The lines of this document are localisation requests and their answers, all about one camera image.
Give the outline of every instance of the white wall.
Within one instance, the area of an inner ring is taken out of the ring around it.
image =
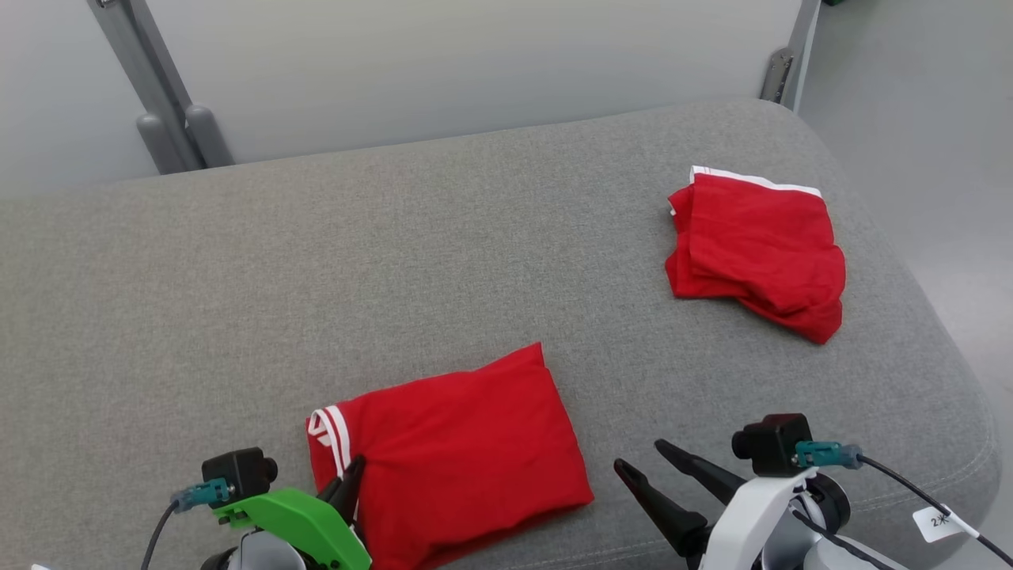
[[[800,0],[148,0],[246,162],[756,96]]]
[[[4,2],[0,196],[157,174],[143,112],[83,0]]]
[[[999,496],[978,528],[1007,553],[1013,552],[1011,30],[1010,0],[824,6],[798,111],[886,230],[985,389],[1003,473]],[[1004,567],[981,547],[967,541],[936,570]]]

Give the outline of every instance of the folded red shorts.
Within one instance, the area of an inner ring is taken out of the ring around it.
[[[541,344],[327,406],[306,429],[318,491],[366,458],[375,570],[434,568],[594,499]]]
[[[694,166],[669,201],[676,297],[734,298],[820,344],[837,332],[845,261],[820,190]]]

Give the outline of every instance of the label tag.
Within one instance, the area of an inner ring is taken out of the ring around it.
[[[959,524],[947,519],[935,507],[926,507],[911,516],[915,519],[915,524],[918,524],[918,530],[922,532],[926,543],[934,543],[963,532]]]

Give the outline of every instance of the metal frame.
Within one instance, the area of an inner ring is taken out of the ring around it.
[[[162,174],[235,164],[211,109],[193,104],[145,0],[86,0],[147,112],[137,119]]]
[[[780,103],[784,97],[784,88],[788,83],[788,75],[791,73],[791,62],[795,55],[791,48],[781,48],[770,57],[770,65],[767,68],[767,75],[763,80],[763,89],[760,91],[760,98],[768,101]]]
[[[815,33],[816,18],[820,15],[820,0],[802,0],[798,9],[798,17],[791,30],[788,47],[795,55],[795,61],[788,70],[788,80],[784,86],[782,103],[791,110],[798,112],[802,102],[802,87],[805,86],[805,72],[809,66],[809,55],[812,52],[812,36]]]

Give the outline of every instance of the gray sofa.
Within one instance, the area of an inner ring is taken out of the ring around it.
[[[824,190],[848,258],[827,346],[673,298],[666,197],[692,164]],[[0,201],[2,567],[134,566],[205,459],[258,445],[277,485],[309,490],[315,407],[534,341],[597,500],[454,568],[680,567],[612,461],[713,520],[651,442],[748,475],[730,435],[774,412],[971,523],[997,493],[979,385],[823,144],[783,107],[702,102]],[[845,535],[912,568],[959,546],[927,546],[922,505],[885,477],[831,475]],[[196,570],[236,539],[207,510],[170,518],[152,568]]]

